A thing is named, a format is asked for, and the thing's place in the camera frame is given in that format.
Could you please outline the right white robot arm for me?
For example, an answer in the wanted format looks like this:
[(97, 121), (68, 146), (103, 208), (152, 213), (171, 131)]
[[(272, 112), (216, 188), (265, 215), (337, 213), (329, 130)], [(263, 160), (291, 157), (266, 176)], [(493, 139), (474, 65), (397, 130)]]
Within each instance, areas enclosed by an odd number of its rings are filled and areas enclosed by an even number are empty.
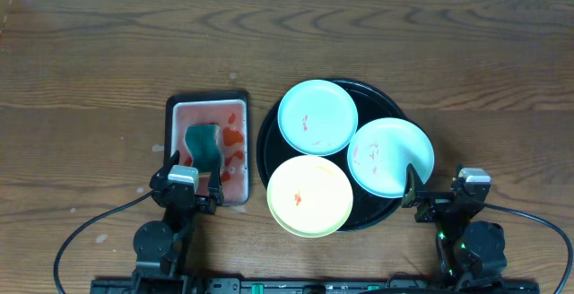
[(448, 192), (432, 192), (413, 165), (406, 168), (401, 206), (415, 207), (418, 223), (437, 228), (440, 284), (453, 291), (492, 287), (507, 266), (500, 225), (473, 217), (484, 208), (491, 177), (483, 169), (459, 167)]

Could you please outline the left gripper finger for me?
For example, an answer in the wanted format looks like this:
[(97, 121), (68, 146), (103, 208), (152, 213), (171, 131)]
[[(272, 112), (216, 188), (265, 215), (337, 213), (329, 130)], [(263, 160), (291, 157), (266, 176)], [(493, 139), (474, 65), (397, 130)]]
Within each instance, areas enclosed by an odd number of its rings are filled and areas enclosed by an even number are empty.
[(216, 169), (211, 172), (208, 181), (208, 194), (209, 199), (213, 200), (217, 206), (223, 206), (224, 195), (222, 191), (222, 183), (220, 170)]
[(167, 160), (164, 161), (164, 164), (161, 168), (161, 176), (168, 177), (171, 169), (179, 164), (180, 153), (179, 151), (175, 151)]

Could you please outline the yellow plate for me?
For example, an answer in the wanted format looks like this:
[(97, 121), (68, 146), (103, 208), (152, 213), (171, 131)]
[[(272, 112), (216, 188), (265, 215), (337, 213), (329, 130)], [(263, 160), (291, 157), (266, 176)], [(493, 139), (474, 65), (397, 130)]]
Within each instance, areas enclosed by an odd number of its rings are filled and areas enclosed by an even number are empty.
[(332, 161), (301, 155), (282, 163), (270, 177), (267, 204), (277, 223), (303, 238), (321, 238), (349, 218), (353, 192), (349, 178)]

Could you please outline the light blue plate top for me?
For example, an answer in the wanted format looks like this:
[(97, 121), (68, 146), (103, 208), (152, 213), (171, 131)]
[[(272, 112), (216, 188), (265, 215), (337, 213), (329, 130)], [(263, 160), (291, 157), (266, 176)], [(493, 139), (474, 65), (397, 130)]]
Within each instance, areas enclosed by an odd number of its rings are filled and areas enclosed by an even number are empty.
[(309, 80), (285, 93), (277, 122), (283, 139), (293, 149), (328, 156), (348, 145), (359, 116), (351, 95), (341, 86), (327, 80)]

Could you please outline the light blue plate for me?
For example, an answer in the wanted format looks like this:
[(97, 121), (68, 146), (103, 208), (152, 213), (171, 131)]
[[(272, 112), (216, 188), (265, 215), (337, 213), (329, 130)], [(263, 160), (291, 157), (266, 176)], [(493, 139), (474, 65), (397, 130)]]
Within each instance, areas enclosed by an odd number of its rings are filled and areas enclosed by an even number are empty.
[(368, 193), (383, 198), (404, 194), (407, 166), (422, 182), (434, 169), (435, 153), (426, 133), (400, 118), (384, 117), (362, 126), (350, 141), (347, 163), (354, 181)]
[(359, 116), (351, 95), (341, 86), (327, 80), (309, 80), (285, 93), (277, 122), (283, 139), (293, 149), (328, 156), (348, 145)]

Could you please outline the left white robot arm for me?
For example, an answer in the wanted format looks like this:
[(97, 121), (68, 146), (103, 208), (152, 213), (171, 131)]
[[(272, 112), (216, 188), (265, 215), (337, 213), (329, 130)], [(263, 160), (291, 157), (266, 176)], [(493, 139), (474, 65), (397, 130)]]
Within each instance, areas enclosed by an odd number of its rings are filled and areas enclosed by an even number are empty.
[(221, 153), (204, 152), (190, 166), (179, 157), (175, 151), (151, 177), (151, 198), (165, 210), (162, 219), (145, 223), (134, 236), (135, 271), (145, 277), (176, 277), (185, 268), (196, 215), (213, 215), (223, 205)]

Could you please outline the green scrub sponge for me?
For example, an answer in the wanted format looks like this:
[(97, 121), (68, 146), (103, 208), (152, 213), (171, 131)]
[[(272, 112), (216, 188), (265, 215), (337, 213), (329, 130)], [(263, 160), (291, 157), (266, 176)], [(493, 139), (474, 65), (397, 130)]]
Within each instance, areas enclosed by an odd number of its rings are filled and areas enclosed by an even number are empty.
[(191, 157), (191, 166), (200, 173), (219, 172), (222, 151), (218, 125), (192, 125), (185, 133), (185, 145)]

